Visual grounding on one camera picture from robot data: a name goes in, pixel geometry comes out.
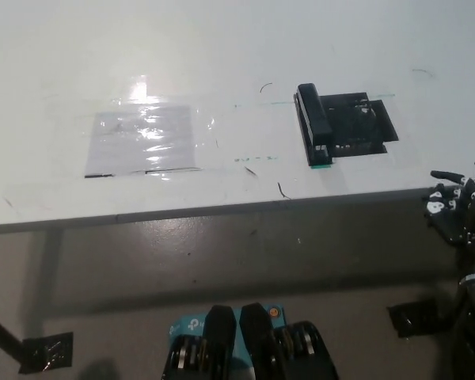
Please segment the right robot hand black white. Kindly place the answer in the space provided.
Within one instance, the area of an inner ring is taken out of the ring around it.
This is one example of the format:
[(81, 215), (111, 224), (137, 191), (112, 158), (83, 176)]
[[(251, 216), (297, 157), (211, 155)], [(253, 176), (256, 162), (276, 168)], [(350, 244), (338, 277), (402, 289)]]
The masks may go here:
[(450, 246), (475, 249), (475, 180), (432, 170), (439, 183), (424, 197), (427, 224)]

